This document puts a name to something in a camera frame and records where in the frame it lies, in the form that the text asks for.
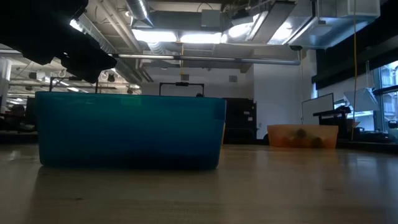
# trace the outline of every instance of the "wall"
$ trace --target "wall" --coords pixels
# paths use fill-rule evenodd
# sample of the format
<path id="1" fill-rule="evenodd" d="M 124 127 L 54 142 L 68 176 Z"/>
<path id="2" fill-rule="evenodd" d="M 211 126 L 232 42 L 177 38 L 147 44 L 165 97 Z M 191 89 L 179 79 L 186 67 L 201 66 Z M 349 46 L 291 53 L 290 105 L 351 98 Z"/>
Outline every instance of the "wall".
<path id="1" fill-rule="evenodd" d="M 180 82 L 180 69 L 168 68 L 147 68 L 149 75 L 154 79 L 154 83 L 143 83 L 143 95 L 158 95 L 160 82 Z M 246 79 L 246 74 L 239 69 L 220 69 L 211 70 L 202 68 L 184 68 L 184 74 L 190 75 L 189 83 L 204 83 L 205 96 L 217 98 L 253 98 L 252 80 Z M 236 83 L 229 82 L 229 76 L 236 75 Z M 162 95 L 168 96 L 196 96 L 201 93 L 200 86 L 174 86 L 163 85 Z"/>
<path id="2" fill-rule="evenodd" d="M 301 124 L 302 101 L 316 95 L 311 77 L 316 75 L 314 50 L 303 50 L 300 66 L 254 65 L 254 100 L 257 102 L 257 138 L 272 124 Z"/>
<path id="3" fill-rule="evenodd" d="M 254 65 L 254 100 L 257 102 L 257 138 L 272 124 L 301 124 L 299 66 Z"/>

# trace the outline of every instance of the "yellow cable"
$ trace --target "yellow cable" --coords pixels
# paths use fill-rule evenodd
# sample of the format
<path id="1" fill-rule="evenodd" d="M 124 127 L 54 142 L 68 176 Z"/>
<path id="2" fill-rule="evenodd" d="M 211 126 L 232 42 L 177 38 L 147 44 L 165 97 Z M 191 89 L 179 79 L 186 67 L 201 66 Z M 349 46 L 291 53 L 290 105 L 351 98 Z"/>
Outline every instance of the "yellow cable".
<path id="1" fill-rule="evenodd" d="M 357 77 L 358 77 L 358 64 L 356 59 L 356 0 L 354 0 L 354 106 L 353 106 L 353 127 L 351 129 L 351 141 L 354 140 Z"/>

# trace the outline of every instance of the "air vent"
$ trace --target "air vent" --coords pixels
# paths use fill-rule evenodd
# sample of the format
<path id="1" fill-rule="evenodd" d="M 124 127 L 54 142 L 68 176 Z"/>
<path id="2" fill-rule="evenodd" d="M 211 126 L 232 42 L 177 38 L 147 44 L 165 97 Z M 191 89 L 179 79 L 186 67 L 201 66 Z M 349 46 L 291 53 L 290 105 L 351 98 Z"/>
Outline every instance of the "air vent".
<path id="1" fill-rule="evenodd" d="M 229 82 L 238 82 L 238 77 L 236 75 L 230 75 Z"/>
<path id="2" fill-rule="evenodd" d="M 182 74 L 181 75 L 181 81 L 189 81 L 189 75 L 188 74 Z"/>

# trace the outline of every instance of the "whiteboard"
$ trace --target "whiteboard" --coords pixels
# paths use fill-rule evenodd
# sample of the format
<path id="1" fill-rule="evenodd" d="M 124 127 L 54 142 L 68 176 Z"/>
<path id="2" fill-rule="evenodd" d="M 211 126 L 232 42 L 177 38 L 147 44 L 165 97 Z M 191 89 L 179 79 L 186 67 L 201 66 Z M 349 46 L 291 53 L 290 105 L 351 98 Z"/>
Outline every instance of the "whiteboard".
<path id="1" fill-rule="evenodd" d="M 304 101 L 302 102 L 303 124 L 319 124 L 318 116 L 314 116 L 313 114 L 334 109 L 335 101 L 332 93 Z"/>

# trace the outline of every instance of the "wooden table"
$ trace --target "wooden table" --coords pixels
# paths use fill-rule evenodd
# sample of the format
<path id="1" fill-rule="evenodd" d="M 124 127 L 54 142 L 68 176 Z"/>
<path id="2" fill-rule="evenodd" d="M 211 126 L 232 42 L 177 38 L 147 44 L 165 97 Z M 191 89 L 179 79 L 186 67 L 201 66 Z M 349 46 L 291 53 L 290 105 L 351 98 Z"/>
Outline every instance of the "wooden table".
<path id="1" fill-rule="evenodd" d="M 0 223 L 398 223 L 398 157 L 225 146 L 217 170 L 57 170 L 0 145 Z"/>

